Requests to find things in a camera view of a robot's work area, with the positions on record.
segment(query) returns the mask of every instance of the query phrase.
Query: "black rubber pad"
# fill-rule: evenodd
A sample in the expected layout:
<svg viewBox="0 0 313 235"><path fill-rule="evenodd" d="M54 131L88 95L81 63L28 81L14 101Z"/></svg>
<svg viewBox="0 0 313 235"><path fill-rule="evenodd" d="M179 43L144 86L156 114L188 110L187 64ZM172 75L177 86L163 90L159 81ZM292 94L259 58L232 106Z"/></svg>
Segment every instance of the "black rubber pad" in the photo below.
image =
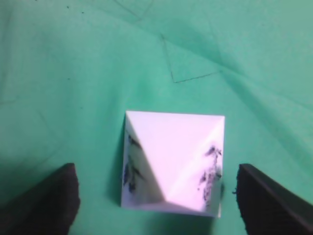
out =
<svg viewBox="0 0 313 235"><path fill-rule="evenodd" d="M66 164L1 211L1 234L67 235L80 205L74 164Z"/></svg>
<svg viewBox="0 0 313 235"><path fill-rule="evenodd" d="M313 206L254 166L239 166L236 195L249 235L313 235Z"/></svg>

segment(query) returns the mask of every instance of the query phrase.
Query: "green cloth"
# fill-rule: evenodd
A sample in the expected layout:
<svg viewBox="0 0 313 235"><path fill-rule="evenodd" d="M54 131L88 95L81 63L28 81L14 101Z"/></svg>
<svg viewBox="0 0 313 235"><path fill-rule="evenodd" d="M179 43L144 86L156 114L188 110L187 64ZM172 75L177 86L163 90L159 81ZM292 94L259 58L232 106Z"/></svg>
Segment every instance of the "green cloth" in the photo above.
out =
<svg viewBox="0 0 313 235"><path fill-rule="evenodd" d="M67 162L73 235L246 234L240 163L313 203L312 12L312 0L0 0L0 203ZM226 116L221 219L119 207L127 109Z"/></svg>

